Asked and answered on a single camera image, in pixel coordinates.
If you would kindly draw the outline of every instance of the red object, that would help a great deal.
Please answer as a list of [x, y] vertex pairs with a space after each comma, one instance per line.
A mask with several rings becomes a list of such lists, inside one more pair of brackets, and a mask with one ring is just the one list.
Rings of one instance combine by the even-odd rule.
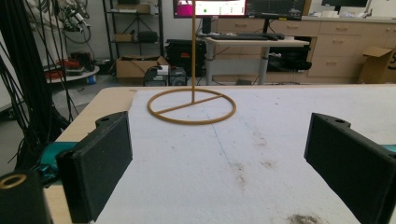
[[81, 64], [75, 59], [60, 60], [56, 62], [56, 64], [63, 65], [65, 68], [71, 69], [78, 69], [82, 67]]
[[47, 79], [59, 79], [64, 76], [62, 71], [52, 70], [44, 73]]

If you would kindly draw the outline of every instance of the gold metal stand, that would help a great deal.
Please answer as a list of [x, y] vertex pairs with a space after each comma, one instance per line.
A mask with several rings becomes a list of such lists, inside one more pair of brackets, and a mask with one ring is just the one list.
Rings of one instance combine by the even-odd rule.
[[[191, 88], [185, 88], [185, 89], [174, 89], [174, 90], [170, 90], [170, 91], [163, 91], [160, 92], [159, 94], [154, 95], [153, 97], [151, 97], [148, 100], [148, 111], [149, 113], [158, 118], [158, 119], [162, 119], [168, 122], [172, 122], [172, 123], [177, 123], [177, 124], [192, 124], [192, 125], [202, 125], [202, 124], [211, 124], [211, 123], [216, 123], [216, 122], [220, 122], [223, 121], [225, 119], [228, 119], [229, 117], [231, 117], [235, 111], [236, 111], [236, 103], [233, 101], [233, 99], [231, 99], [229, 96], [224, 95], [222, 93], [216, 92], [216, 91], [210, 91], [210, 90], [205, 90], [205, 89], [195, 89], [195, 52], [196, 52], [196, 36], [195, 36], [195, 0], [192, 1], [192, 51], [191, 51], [191, 60], [192, 60], [192, 65], [191, 65]], [[161, 96], [164, 96], [166, 94], [169, 93], [173, 93], [173, 92], [179, 92], [179, 91], [190, 91], [191, 92], [191, 103], [189, 104], [184, 104], [184, 105], [178, 105], [178, 106], [174, 106], [168, 109], [164, 109], [161, 111], [154, 111], [151, 108], [152, 103], [158, 99]], [[214, 96], [213, 97], [209, 97], [206, 98], [204, 100], [200, 100], [200, 101], [195, 101], [195, 92], [196, 91], [201, 91], [201, 92], [206, 92], [206, 93], [211, 93]], [[178, 110], [181, 108], [185, 108], [187, 106], [191, 106], [191, 105], [198, 105], [200, 103], [204, 103], [207, 101], [211, 101], [211, 100], [215, 100], [215, 99], [219, 99], [219, 98], [224, 98], [226, 99], [228, 102], [230, 102], [230, 104], [233, 106], [233, 109], [225, 116], [223, 117], [219, 117], [216, 119], [206, 119], [206, 120], [182, 120], [182, 119], [170, 119], [166, 116], [163, 116], [162, 114], [166, 113], [166, 112], [170, 112], [170, 111], [174, 111], [174, 110]]]

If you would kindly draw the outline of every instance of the black computer tower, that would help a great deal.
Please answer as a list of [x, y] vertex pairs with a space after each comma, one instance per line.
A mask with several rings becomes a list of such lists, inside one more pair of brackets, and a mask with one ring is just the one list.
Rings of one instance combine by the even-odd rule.
[[[184, 39], [168, 39], [166, 49], [166, 61], [171, 66], [182, 67], [188, 77], [191, 77], [192, 68], [192, 41]], [[203, 40], [196, 41], [195, 52], [195, 76], [200, 77], [205, 66], [206, 43]]]

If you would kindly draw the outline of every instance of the black 3d-printed block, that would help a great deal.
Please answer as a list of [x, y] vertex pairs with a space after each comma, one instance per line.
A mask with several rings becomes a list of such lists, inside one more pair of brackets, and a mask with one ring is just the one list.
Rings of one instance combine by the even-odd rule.
[[56, 157], [74, 223], [96, 221], [132, 160], [127, 112], [95, 124], [93, 132]]
[[350, 129], [312, 114], [304, 157], [361, 223], [389, 223], [396, 202], [396, 155]]

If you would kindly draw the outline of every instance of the cardboard box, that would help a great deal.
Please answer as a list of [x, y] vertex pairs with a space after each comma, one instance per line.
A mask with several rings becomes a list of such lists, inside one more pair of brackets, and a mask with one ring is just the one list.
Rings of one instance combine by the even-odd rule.
[[163, 56], [122, 56], [116, 60], [117, 77], [123, 83], [143, 84], [143, 77], [150, 67], [168, 65]]
[[134, 36], [131, 34], [114, 34], [114, 39], [116, 42], [132, 42], [134, 41]]
[[123, 9], [136, 10], [136, 12], [141, 13], [141, 14], [150, 14], [151, 13], [151, 6], [149, 4], [140, 4], [140, 5], [117, 4], [117, 9], [119, 11], [122, 11]]
[[370, 47], [363, 52], [367, 56], [358, 83], [396, 83], [396, 49]]

